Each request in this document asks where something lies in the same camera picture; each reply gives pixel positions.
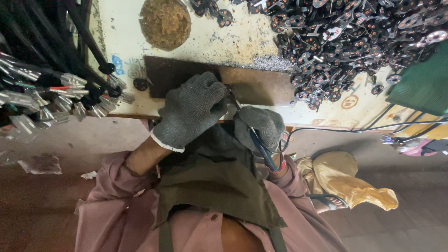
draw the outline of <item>olive green apron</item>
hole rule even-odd
[[[170,217],[180,206],[197,206],[227,214],[263,228],[276,252],[286,252],[280,228],[286,223],[278,214],[262,180],[256,180],[238,161],[214,163],[189,157],[186,166],[174,166],[156,187],[160,194],[156,228],[159,251],[173,252]]]

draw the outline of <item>gray knit glove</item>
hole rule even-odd
[[[183,152],[185,145],[227,113],[227,94],[212,73],[193,76],[168,92],[165,107],[159,110],[162,121],[151,132],[152,138],[163,148]]]
[[[285,126],[283,118],[277,112],[268,109],[259,109],[252,106],[243,107],[234,117],[235,136],[247,148],[258,152],[248,127],[252,126],[259,138],[271,150],[277,150]]]

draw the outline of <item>green mat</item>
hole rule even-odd
[[[435,116],[448,116],[448,41],[423,63],[406,68],[387,102]]]

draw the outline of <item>wrist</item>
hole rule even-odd
[[[171,150],[163,148],[150,136],[128,157],[126,166],[139,175],[144,175],[170,153]]]

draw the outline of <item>red wire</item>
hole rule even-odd
[[[50,89],[69,89],[70,87],[50,87]]]

